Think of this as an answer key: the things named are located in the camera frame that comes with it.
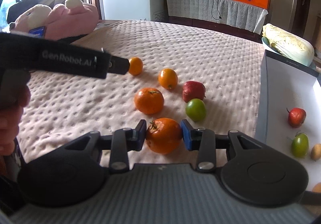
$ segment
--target blue label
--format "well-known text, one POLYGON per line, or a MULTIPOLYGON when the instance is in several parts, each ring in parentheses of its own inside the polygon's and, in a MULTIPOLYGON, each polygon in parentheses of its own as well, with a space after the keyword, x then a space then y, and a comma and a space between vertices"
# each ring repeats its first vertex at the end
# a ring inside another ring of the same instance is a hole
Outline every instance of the blue label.
POLYGON ((37 27, 37 28, 31 29, 29 33, 38 37, 43 37, 45 35, 45 29, 46 29, 45 26, 37 27))

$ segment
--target red apple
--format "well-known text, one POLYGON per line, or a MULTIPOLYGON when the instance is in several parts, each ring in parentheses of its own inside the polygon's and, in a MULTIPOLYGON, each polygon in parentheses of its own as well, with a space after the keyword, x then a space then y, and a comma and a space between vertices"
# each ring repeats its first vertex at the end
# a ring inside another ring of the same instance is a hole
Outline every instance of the red apple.
POLYGON ((288 123, 293 128, 299 128, 307 116, 304 109, 293 108, 291 111, 288 111, 288 123))
POLYGON ((188 81, 183 85, 183 100, 188 103, 192 99, 201 99, 205 97, 205 86, 200 82, 188 81))

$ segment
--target pink plush toy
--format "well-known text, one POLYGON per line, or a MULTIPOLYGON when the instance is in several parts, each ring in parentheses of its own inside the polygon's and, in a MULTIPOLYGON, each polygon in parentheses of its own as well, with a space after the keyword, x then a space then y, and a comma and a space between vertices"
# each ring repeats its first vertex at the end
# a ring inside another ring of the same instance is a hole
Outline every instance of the pink plush toy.
POLYGON ((10 31, 37 34, 45 39, 59 40, 91 33, 98 24, 98 11, 81 0, 66 0, 51 10, 46 5, 35 5, 14 23, 10 31))

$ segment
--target power cord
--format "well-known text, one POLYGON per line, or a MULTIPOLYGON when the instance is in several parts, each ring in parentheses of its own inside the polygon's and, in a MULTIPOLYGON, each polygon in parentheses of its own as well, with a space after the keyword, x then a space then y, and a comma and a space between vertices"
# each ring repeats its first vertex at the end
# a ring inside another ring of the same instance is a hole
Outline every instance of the power cord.
POLYGON ((213 0, 212 10, 211 10, 211 15, 212 15, 213 19, 214 19, 214 20, 220 20, 220 19, 222 19, 221 15, 220 15, 220 12, 219 12, 219 0, 217 0, 217 5, 216 5, 217 12, 219 13, 219 18, 214 18, 214 16, 213 16, 213 6, 214 6, 214 0, 213 0))

